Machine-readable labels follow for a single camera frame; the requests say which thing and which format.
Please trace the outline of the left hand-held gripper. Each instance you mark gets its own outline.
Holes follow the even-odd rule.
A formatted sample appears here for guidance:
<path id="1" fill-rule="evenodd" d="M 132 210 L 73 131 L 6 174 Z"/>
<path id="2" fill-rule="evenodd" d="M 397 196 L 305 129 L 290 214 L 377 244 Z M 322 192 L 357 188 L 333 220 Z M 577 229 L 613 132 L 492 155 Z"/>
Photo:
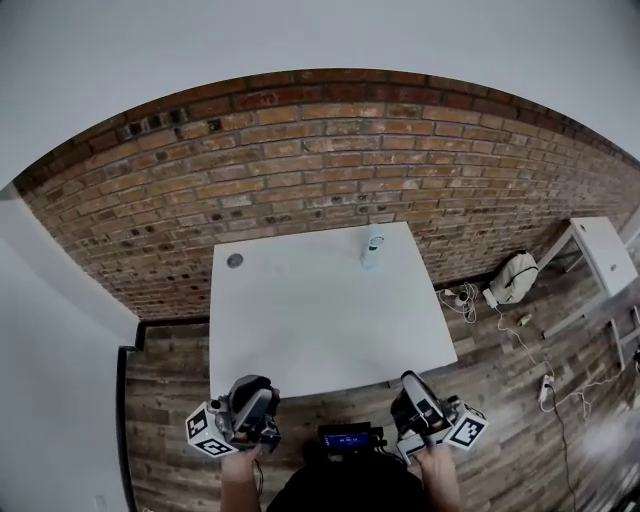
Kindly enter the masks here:
<path id="1" fill-rule="evenodd" d="M 275 415 L 279 391 L 258 376 L 238 379 L 227 395 L 203 402 L 185 421 L 190 446 L 212 457 L 251 451 L 260 446 L 272 453 L 281 441 Z"/>

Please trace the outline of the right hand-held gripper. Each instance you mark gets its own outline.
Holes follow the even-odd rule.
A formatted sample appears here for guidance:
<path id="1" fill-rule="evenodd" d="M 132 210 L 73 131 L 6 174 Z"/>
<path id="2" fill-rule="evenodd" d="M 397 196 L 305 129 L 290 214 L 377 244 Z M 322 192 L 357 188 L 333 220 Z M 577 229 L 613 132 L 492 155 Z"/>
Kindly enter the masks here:
<path id="1" fill-rule="evenodd" d="M 424 380 L 412 370 L 401 375 L 402 392 L 392 402 L 396 448 L 406 464 L 416 453 L 448 444 L 470 450 L 488 427 L 486 416 L 461 401 L 438 399 Z"/>

